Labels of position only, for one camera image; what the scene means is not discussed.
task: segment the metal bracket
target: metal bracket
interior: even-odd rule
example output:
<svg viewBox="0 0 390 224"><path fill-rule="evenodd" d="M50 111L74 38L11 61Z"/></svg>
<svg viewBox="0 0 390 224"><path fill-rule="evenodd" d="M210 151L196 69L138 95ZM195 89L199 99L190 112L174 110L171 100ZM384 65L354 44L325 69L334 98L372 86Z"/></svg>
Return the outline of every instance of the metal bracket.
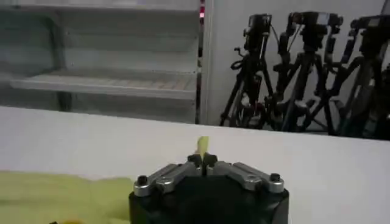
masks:
<svg viewBox="0 0 390 224"><path fill-rule="evenodd" d="M134 184L134 194L138 197L147 197L155 189L167 194L173 192L185 177L201 176L202 164L197 162L197 156L199 155L189 156L185 164L169 164L149 177L138 177ZM269 192L276 194L285 190L284 181L279 174L268 175L243 163L217 161L208 164L203 161L203 166L206 166L204 175L227 176L248 191L256 191L260 186L265 186Z"/></svg>
<svg viewBox="0 0 390 224"><path fill-rule="evenodd" d="M202 166L197 164L196 156L202 161L200 155L193 155L188 157L188 162L185 164L169 164L149 177L139 176L134 183L134 194L138 197L146 197L155 188L166 194L174 191L175 186L185 177L201 176Z"/></svg>

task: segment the white shelf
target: white shelf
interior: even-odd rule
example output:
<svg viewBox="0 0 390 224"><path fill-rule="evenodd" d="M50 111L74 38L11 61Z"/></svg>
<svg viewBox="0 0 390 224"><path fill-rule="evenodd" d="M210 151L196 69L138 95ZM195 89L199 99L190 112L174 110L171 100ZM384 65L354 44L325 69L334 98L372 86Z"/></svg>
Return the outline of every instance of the white shelf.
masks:
<svg viewBox="0 0 390 224"><path fill-rule="evenodd" d="M21 7L196 12L198 0L14 0Z"/></svg>
<svg viewBox="0 0 390 224"><path fill-rule="evenodd" d="M2 85L9 84L12 80L37 74L42 70L42 67L37 65L11 65L10 63L0 62L0 83Z"/></svg>
<svg viewBox="0 0 390 224"><path fill-rule="evenodd" d="M13 80L21 89L164 99L196 99L196 75L104 69L61 70Z"/></svg>

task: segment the tripod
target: tripod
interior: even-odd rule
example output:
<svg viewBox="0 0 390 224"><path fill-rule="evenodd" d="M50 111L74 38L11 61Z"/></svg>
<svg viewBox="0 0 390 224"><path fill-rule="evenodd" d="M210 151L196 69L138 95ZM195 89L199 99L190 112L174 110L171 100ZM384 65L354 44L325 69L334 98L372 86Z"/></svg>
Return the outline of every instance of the tripod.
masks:
<svg viewBox="0 0 390 224"><path fill-rule="evenodd" d="M314 111L306 117L301 131L304 131L311 123L312 119L318 112L329 105L329 100L333 96L337 96L340 92L342 84L347 80L351 73L358 67L359 71L355 78L355 83L350 92L346 106L340 101L336 101L336 107L339 110L341 121L337 130L333 126L328 125L329 133L336 133L343 136L361 136L366 121L370 113L370 104L372 98L372 73L375 79L375 91L381 95L382 77L381 65L383 61L383 51L386 51L390 34L387 30L390 27L390 16L370 16L362 17L354 20L351 23L351 31L344 55L340 63L334 63L333 67L338 68L337 76L332 89L322 95L321 101ZM346 64L353 52L356 43L356 36L360 29L365 29L362 33L363 40L360 47L362 56L355 58L348 68L342 67Z"/></svg>
<svg viewBox="0 0 390 224"><path fill-rule="evenodd" d="M221 114L220 126L229 119L231 127L248 128L254 116L265 113L264 106L258 102L263 78L257 72L263 73L268 93L272 95L273 90L265 60L271 18L268 14L252 15L249 18L249 31L244 30L244 37L246 37L244 48L248 53L242 55L239 48L235 49L243 59L231 65L232 70L240 69L240 72L236 76L236 83Z"/></svg>
<svg viewBox="0 0 390 224"><path fill-rule="evenodd" d="M293 65L289 63L289 52L287 50L288 40L296 31L296 24L304 25L301 35L303 37L303 53L297 55ZM339 33L339 27L342 24L342 17L336 14L303 12L290 13L287 30L280 37L279 54L282 57L282 64L275 66L274 70L278 71L277 97L281 97L295 73L300 69L293 92L290 99L283 109L283 123L281 131L298 131L298 118L310 114L310 108L314 101L310 100L305 103L302 99L305 94L308 76L313 65L316 67L318 81L314 94L321 96L326 89L328 77L328 66L332 63L332 53L335 45L333 34ZM331 27L328 35L327 45L325 48L325 64L316 52L322 48L322 39L327 34L327 27ZM331 127L333 122L330 114L330 108L325 106L325 117L327 125Z"/></svg>

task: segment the white table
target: white table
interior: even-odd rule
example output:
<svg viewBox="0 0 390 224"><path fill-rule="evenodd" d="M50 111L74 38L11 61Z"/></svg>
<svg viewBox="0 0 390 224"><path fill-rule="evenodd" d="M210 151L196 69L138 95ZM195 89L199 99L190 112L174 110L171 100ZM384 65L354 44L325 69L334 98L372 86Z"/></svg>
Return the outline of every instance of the white table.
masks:
<svg viewBox="0 0 390 224"><path fill-rule="evenodd" d="M389 223L384 141L0 107L0 169L136 178L184 161L200 136L220 160L280 173L293 223Z"/></svg>

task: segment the yellow object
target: yellow object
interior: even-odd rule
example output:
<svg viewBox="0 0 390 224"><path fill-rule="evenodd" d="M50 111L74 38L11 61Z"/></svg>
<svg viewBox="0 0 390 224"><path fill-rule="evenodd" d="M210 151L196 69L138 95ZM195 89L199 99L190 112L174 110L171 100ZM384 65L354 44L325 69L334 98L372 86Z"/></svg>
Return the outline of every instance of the yellow object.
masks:
<svg viewBox="0 0 390 224"><path fill-rule="evenodd" d="M129 224L127 178L0 172L0 221L7 224Z"/></svg>
<svg viewBox="0 0 390 224"><path fill-rule="evenodd" d="M208 151L208 137L200 137L197 141L197 150L195 154L200 154L200 156L204 157L205 153Z"/></svg>

